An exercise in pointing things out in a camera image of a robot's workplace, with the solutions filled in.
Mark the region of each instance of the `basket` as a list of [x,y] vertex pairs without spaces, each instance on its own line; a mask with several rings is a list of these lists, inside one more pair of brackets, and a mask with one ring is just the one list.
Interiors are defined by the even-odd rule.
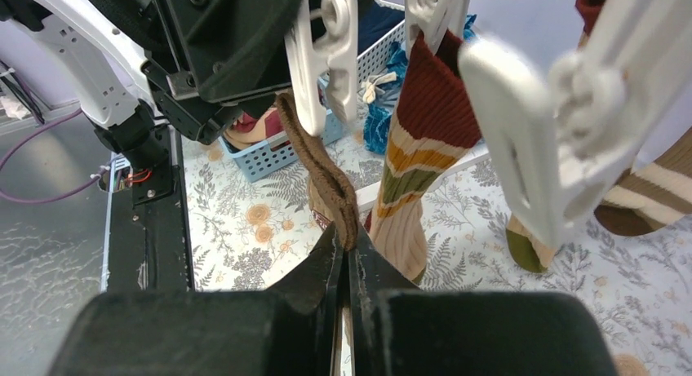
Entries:
[[[399,23],[358,56],[358,84],[363,82],[368,76],[377,74],[387,67],[390,45],[393,42],[404,41],[404,24],[405,21]],[[331,111],[327,111],[322,141],[325,145],[328,145],[343,135],[344,126]],[[226,154],[236,162],[238,168],[250,182],[262,179],[298,160],[298,156],[295,155],[293,147],[288,142],[286,132],[281,132],[238,153],[231,153],[228,143],[223,137],[220,140],[221,145],[225,147]]]

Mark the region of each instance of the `floral pattern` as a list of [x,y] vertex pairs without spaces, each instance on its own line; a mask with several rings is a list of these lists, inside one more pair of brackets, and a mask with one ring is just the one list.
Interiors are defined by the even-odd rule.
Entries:
[[[307,173],[295,163],[250,184],[232,160],[214,160],[215,149],[184,143],[197,289],[262,289],[321,234],[307,208]],[[328,151],[357,188],[379,180],[381,157],[357,138]],[[635,238],[612,235],[591,219],[538,275],[509,256],[510,212],[490,161],[444,179],[423,202],[426,290],[566,292],[588,307],[613,354],[635,356],[652,375],[692,374],[692,218]],[[343,375],[350,374],[349,353],[343,350]]]

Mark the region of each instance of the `gray floor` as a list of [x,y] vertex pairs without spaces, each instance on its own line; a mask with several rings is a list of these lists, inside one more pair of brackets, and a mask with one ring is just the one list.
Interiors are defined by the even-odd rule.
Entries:
[[[0,155],[33,130],[0,129]],[[83,183],[108,157],[78,117],[25,145],[2,170],[0,188],[53,196]],[[0,199],[0,374],[45,374],[73,318],[98,294],[106,203],[96,186],[50,205]]]

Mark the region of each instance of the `sock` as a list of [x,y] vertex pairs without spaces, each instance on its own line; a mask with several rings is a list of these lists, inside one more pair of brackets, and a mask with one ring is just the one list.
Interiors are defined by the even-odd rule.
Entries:
[[409,280],[427,262],[420,198],[481,138],[459,77],[460,46],[461,40],[447,32],[434,55],[418,37],[389,129],[369,234],[375,248]]
[[594,25],[596,25],[598,15],[601,13],[601,9],[605,3],[606,0],[577,0],[574,3],[577,12],[582,16],[584,22],[583,35],[586,38],[588,38]]
[[[577,0],[574,4],[584,22],[578,47],[584,46],[588,41],[588,36],[596,25],[598,15],[605,3],[606,0]],[[519,267],[529,272],[546,272],[559,244],[550,247],[541,243],[514,215],[510,217],[505,233],[509,254]]]
[[320,197],[320,193],[315,188],[315,183],[308,176],[308,208],[322,231],[334,221],[334,215],[329,211],[326,203]]
[[348,176],[331,160],[322,140],[308,134],[300,125],[295,115],[293,96],[280,94],[276,105],[295,154],[308,170],[326,210],[334,217],[339,242],[344,250],[352,250],[360,227],[355,188]]
[[661,157],[620,180],[595,214],[620,236],[651,233],[692,214],[692,128]]

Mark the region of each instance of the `blue fabric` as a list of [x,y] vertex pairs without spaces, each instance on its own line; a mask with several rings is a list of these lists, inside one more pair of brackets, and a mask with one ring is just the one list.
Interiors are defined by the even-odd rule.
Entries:
[[368,116],[363,127],[363,140],[366,149],[378,154],[384,154],[387,148],[389,124],[394,113],[394,106],[397,105],[401,94],[401,87],[404,85],[406,67],[409,65],[406,50],[401,48],[400,43],[392,43],[389,47],[389,54],[387,70],[383,73],[394,72],[397,74],[397,80],[377,86],[379,93],[375,97],[375,101],[368,104]]
[[464,40],[475,38],[476,34],[471,30],[473,23],[476,21],[477,15],[466,15],[466,24],[464,24]]
[[358,54],[375,44],[403,20],[404,11],[381,7],[374,3],[358,21]]

